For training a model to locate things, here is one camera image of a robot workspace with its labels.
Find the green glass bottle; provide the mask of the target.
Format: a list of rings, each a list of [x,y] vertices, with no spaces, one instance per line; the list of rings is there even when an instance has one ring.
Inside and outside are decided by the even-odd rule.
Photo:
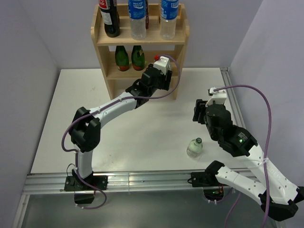
[[[131,61],[134,70],[140,71],[144,69],[145,65],[145,56],[142,49],[142,46],[133,46]]]

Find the clear glass bottle front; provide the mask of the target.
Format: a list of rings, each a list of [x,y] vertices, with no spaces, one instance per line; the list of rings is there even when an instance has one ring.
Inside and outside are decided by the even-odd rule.
[[[198,157],[202,153],[202,139],[196,138],[190,141],[188,147],[187,147],[187,155],[192,158]]]

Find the blue grape juice carton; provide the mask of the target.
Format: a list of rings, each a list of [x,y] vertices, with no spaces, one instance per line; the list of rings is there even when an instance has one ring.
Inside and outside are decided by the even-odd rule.
[[[145,28],[149,28],[149,3],[148,0],[145,0],[145,12],[146,12],[146,19],[145,19]]]

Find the Pocari Sweat bottle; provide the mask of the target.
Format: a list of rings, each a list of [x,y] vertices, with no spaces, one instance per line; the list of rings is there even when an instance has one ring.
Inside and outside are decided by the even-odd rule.
[[[160,16],[160,36],[164,40],[175,37],[179,0],[162,0]]]
[[[128,12],[130,18],[131,36],[135,40],[143,40],[146,37],[145,28],[145,1],[128,0]]]

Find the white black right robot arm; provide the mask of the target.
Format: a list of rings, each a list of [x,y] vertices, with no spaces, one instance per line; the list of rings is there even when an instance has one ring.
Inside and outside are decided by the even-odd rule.
[[[209,106],[196,101],[193,121],[206,125],[212,140],[233,158],[242,162],[256,181],[239,174],[219,161],[213,161],[204,172],[191,173],[193,187],[228,185],[255,200],[276,221],[293,217],[297,203],[304,199],[304,188],[291,183],[269,160],[257,140],[246,129],[233,124],[231,113],[223,104]]]

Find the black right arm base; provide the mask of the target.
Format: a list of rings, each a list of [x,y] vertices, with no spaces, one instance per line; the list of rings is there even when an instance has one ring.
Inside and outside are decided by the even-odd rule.
[[[214,175],[207,172],[192,172],[187,183],[192,187],[214,187],[218,186],[219,182]]]

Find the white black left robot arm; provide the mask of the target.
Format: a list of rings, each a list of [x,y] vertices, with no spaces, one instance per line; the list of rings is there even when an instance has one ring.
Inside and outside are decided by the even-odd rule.
[[[80,189],[86,190],[92,186],[93,150],[100,143],[102,127],[121,114],[148,102],[156,90],[168,91],[171,76],[172,70],[169,61],[161,63],[158,60],[149,64],[142,73],[142,77],[117,98],[96,108],[88,110],[81,107],[77,110],[68,133],[78,152],[76,156],[78,176],[75,183]]]

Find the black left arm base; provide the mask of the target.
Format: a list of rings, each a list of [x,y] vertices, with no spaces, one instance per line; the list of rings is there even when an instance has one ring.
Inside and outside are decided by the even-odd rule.
[[[97,175],[85,178],[90,185],[99,188],[100,190],[106,190],[108,184],[108,176]],[[66,182],[64,186],[65,192],[74,192],[74,202],[76,204],[91,204],[95,199],[95,193],[97,190],[85,185],[79,180],[77,175],[66,177]],[[81,191],[94,191],[91,194],[76,193]]]

